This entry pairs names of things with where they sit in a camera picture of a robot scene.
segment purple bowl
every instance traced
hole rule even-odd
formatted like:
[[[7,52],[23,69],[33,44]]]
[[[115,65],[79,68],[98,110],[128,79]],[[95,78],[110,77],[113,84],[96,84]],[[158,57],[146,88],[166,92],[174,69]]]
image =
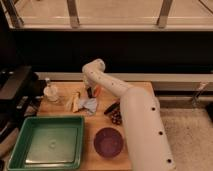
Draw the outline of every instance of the purple bowl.
[[[123,148],[122,135],[114,128],[103,128],[96,133],[94,147],[102,157],[115,157]]]

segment green tray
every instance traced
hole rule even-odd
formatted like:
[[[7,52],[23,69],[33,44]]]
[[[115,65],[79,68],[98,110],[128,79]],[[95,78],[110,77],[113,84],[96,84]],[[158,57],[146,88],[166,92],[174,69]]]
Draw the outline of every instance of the green tray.
[[[84,118],[30,117],[23,124],[9,171],[62,171],[79,168]]]

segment metal bar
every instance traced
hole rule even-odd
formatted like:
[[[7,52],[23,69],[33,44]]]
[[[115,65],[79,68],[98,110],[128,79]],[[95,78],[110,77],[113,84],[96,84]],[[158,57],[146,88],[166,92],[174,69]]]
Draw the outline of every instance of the metal bar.
[[[160,11],[160,16],[157,21],[157,25],[159,28],[166,27],[169,11],[172,6],[172,1],[173,0],[163,0],[163,4],[161,7],[161,11]]]
[[[70,25],[72,28],[79,27],[79,18],[75,0],[67,0],[67,6],[70,16]]]
[[[15,28],[22,28],[24,25],[23,20],[21,17],[18,15],[18,12],[15,8],[15,4],[13,0],[3,0],[4,6],[8,11],[8,14],[11,19],[11,23],[13,27]]]

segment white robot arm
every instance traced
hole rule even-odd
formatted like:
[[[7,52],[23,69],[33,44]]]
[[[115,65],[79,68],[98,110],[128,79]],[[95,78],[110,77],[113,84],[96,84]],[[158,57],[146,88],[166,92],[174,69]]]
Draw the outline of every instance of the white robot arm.
[[[96,59],[83,66],[89,86],[97,83],[120,98],[127,147],[133,171],[176,170],[156,98],[147,90],[104,74]]]

